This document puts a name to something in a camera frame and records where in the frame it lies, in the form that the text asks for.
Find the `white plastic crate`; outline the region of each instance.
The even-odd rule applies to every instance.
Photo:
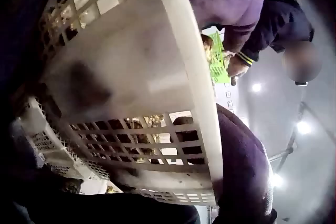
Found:
[[[30,97],[20,122],[34,150],[50,165],[53,172],[70,178],[88,178],[91,170],[48,121],[41,104],[35,97]]]
[[[86,161],[113,169],[118,182],[137,193],[214,195],[212,183],[223,175],[222,146],[189,0],[49,0],[40,29],[48,60],[42,82]],[[173,125],[185,111],[192,123]],[[152,116],[163,119],[152,125],[146,121]],[[129,127],[129,120],[137,126]],[[196,137],[180,142],[181,132]],[[196,153],[186,154],[191,149]],[[176,199],[171,202],[215,202]]]

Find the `purple sleeve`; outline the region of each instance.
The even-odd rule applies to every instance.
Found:
[[[227,51],[239,52],[257,25],[264,0],[246,0],[246,9],[233,25],[225,27],[223,47]]]
[[[221,106],[217,110],[223,155],[218,221],[262,217],[269,176],[263,146],[238,117]]]

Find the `hand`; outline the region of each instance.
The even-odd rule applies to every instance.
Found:
[[[249,67],[245,65],[238,56],[230,58],[230,63],[227,68],[228,76],[231,77],[231,85],[236,85],[236,77],[244,75]]]

